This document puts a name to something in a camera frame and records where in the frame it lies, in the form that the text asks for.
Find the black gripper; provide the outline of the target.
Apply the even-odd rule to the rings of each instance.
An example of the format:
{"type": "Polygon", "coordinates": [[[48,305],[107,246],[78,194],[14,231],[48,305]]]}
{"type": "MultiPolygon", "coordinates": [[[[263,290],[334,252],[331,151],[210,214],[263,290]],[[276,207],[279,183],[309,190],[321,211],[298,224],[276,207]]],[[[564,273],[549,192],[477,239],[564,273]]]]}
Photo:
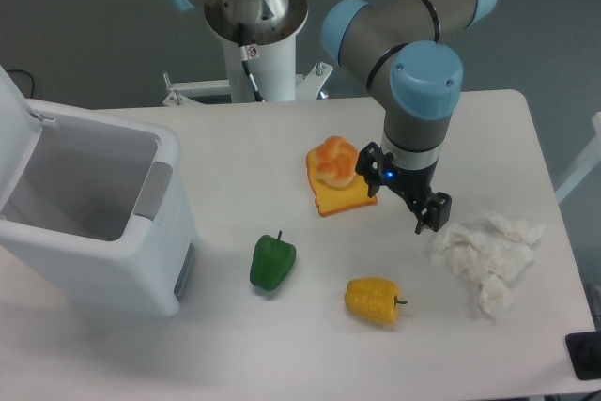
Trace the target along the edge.
{"type": "Polygon", "coordinates": [[[372,198],[380,186],[385,186],[401,197],[417,218],[415,233],[425,229],[438,232],[450,218],[452,197],[431,191],[431,181],[437,164],[419,170],[408,170],[393,164],[392,153],[382,153],[371,142],[358,155],[355,171],[367,184],[367,196],[372,198]]]}

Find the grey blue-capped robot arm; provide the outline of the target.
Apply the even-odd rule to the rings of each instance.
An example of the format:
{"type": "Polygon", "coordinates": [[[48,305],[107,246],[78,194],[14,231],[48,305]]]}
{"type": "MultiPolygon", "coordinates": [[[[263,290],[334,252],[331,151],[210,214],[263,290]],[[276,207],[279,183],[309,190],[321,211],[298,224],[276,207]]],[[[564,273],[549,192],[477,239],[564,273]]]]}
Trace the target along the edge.
{"type": "MultiPolygon", "coordinates": [[[[221,40],[234,102],[289,101],[297,96],[296,37],[307,0],[172,0],[199,8],[221,40]]],[[[369,195],[381,187],[402,198],[418,230],[440,230],[452,199],[431,180],[458,104],[463,66],[441,43],[475,25],[497,0],[395,0],[374,8],[343,0],[325,17],[320,40],[383,108],[382,139],[367,145],[356,166],[369,195]]]]}

